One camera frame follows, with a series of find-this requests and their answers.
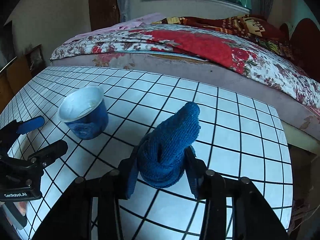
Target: blue towel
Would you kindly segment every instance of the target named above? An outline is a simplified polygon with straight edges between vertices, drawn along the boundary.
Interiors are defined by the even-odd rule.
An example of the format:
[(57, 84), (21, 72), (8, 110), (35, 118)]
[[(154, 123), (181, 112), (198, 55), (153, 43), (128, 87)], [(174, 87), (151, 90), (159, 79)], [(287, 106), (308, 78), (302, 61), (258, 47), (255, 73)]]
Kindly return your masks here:
[(153, 187), (166, 188), (184, 173), (184, 149), (198, 137), (200, 109), (187, 102), (175, 115), (159, 124), (140, 141), (138, 169)]

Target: table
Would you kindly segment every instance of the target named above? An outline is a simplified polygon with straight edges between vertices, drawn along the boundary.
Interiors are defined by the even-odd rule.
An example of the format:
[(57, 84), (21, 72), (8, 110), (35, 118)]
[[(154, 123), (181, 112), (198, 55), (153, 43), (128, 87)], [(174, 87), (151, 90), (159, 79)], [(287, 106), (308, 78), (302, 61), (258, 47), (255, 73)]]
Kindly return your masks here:
[[(80, 140), (57, 117), (62, 100), (78, 88), (99, 85), (105, 92), (109, 124), (92, 140)], [(42, 115), (45, 125), (21, 135), (8, 152), (26, 159), (63, 139), (68, 152), (45, 169), (43, 198), (27, 206), (27, 226), (19, 231), (31, 239), (50, 208), (77, 177), (104, 175), (129, 157), (133, 146), (187, 101), (200, 108), (201, 130), (192, 144), (197, 157), (225, 177), (247, 176), (264, 195), (284, 227), (292, 208), (292, 170), (276, 109), (243, 95), (181, 78), (101, 67), (48, 67), (11, 100), (0, 115), (0, 127), (17, 119)], [(184, 174), (178, 183), (155, 189), (139, 175), (134, 194), (120, 200), (125, 239), (196, 240), (204, 202), (197, 202)], [(232, 200), (227, 198), (226, 239), (232, 238)], [(97, 199), (93, 200), (92, 239), (97, 239)]]

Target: wooden cabinet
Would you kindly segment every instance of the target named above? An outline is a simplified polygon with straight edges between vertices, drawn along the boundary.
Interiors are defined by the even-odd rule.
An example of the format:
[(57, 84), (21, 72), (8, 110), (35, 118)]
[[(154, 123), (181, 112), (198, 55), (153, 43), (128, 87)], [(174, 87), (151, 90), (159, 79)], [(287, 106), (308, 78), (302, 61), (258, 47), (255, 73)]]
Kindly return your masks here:
[(31, 79), (26, 56), (15, 59), (11, 65), (0, 72), (0, 113)]
[(0, 113), (2, 113), (12, 98), (13, 92), (7, 80), (6, 72), (2, 71), (0, 73)]
[(17, 58), (7, 68), (7, 79), (14, 95), (32, 79), (26, 56)]

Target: bolt head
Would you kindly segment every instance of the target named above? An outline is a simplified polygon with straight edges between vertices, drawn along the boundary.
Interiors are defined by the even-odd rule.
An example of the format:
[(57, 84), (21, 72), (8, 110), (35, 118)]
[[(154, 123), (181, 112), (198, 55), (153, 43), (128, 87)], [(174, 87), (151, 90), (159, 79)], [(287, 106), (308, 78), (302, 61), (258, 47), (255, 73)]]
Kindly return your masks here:
[(240, 180), (244, 184), (249, 184), (251, 182), (251, 180), (249, 178), (247, 178), (247, 177), (242, 177)]
[(206, 170), (206, 171), (205, 171), (205, 174), (206, 174), (207, 176), (209, 176), (209, 177), (212, 177), (212, 176), (214, 176), (215, 172), (214, 172), (213, 170)]
[(113, 170), (109, 171), (109, 174), (111, 176), (118, 176), (120, 174), (120, 171), (117, 169), (113, 169)]
[(27, 179), (26, 180), (26, 186), (30, 187), (32, 184), (32, 180), (31, 179)]
[(77, 177), (77, 178), (75, 178), (75, 183), (76, 184), (80, 184), (80, 183), (82, 183), (84, 181), (84, 178), (83, 177)]

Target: paper cup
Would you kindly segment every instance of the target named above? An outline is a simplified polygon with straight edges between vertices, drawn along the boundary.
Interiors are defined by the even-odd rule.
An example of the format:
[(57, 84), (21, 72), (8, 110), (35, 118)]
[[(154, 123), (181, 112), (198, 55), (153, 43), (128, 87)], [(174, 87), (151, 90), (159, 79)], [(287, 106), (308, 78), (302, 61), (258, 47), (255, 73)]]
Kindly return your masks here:
[(87, 86), (68, 95), (58, 108), (58, 117), (82, 140), (101, 134), (108, 124), (103, 91)]

